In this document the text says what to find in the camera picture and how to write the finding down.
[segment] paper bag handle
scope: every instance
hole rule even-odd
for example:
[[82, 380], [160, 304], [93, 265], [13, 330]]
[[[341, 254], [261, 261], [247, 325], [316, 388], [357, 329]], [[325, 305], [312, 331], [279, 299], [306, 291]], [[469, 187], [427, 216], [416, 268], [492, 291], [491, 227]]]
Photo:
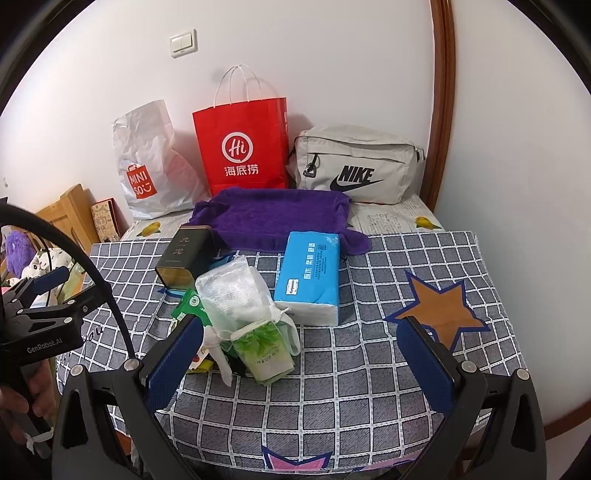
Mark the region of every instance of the paper bag handle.
[[228, 75], [228, 73], [230, 74], [230, 79], [228, 80], [228, 96], [230, 99], [230, 105], [232, 104], [232, 75], [234, 75], [234, 72], [236, 71], [236, 69], [239, 69], [242, 72], [242, 77], [244, 78], [244, 83], [246, 84], [246, 101], [247, 102], [251, 101], [250, 92], [248, 90], [248, 81], [246, 79], [246, 74], [244, 73], [244, 70], [242, 70], [242, 67], [248, 69], [248, 71], [251, 72], [252, 76], [256, 80], [258, 87], [259, 87], [259, 97], [262, 99], [261, 82], [259, 81], [258, 77], [255, 75], [255, 73], [251, 70], [251, 68], [248, 65], [244, 65], [243, 63], [241, 63], [239, 65], [234, 65], [233, 67], [230, 67], [226, 71], [226, 73], [223, 74], [222, 80], [220, 80], [220, 83], [218, 84], [217, 89], [216, 89], [216, 93], [213, 96], [213, 107], [214, 108], [216, 107], [217, 94], [220, 91], [220, 87], [222, 86], [223, 80], [224, 80], [224, 78], [226, 78], [226, 75]]

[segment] nike logo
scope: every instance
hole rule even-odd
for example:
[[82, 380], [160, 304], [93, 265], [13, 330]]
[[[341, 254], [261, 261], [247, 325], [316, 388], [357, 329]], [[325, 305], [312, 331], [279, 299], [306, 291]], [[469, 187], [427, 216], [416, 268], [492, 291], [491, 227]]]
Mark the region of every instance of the nike logo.
[[[377, 183], [383, 180], [373, 180], [371, 181], [370, 178], [373, 175], [375, 169], [374, 168], [364, 168], [364, 167], [357, 167], [357, 166], [349, 166], [344, 165], [343, 170], [341, 171], [340, 175], [335, 177], [332, 182], [330, 182], [330, 189], [333, 192], [348, 192], [350, 190], [359, 189], [361, 187], [366, 187], [367, 185], [371, 185], [372, 183]], [[340, 181], [349, 181], [355, 182], [351, 185], [341, 185], [339, 184]]]

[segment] human hand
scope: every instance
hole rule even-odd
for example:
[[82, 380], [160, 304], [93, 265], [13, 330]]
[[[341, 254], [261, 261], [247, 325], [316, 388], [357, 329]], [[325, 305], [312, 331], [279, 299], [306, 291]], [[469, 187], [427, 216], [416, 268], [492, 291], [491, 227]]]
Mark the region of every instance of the human hand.
[[[53, 392], [53, 376], [49, 360], [43, 360], [37, 372], [27, 381], [33, 396], [33, 413], [37, 417], [49, 419], [56, 411], [56, 399]], [[7, 385], [0, 386], [0, 417], [4, 421], [12, 439], [20, 445], [27, 440], [22, 429], [14, 422], [11, 412], [27, 413], [29, 404], [26, 399]]]

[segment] blue packet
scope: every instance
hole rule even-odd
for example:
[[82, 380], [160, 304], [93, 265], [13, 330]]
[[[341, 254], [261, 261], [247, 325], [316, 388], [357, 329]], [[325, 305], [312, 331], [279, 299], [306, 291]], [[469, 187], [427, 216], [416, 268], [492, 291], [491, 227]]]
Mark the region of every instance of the blue packet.
[[292, 232], [275, 285], [274, 300], [295, 323], [339, 324], [339, 236]]

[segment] orange star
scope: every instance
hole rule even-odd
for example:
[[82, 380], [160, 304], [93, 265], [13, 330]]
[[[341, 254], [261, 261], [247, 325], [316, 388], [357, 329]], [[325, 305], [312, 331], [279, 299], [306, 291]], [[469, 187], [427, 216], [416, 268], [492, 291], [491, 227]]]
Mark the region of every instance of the orange star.
[[476, 318], [466, 303], [464, 281], [438, 290], [412, 273], [406, 272], [415, 301], [385, 320], [395, 322], [408, 316], [433, 332], [438, 342], [453, 351], [461, 332], [488, 332], [490, 328]]

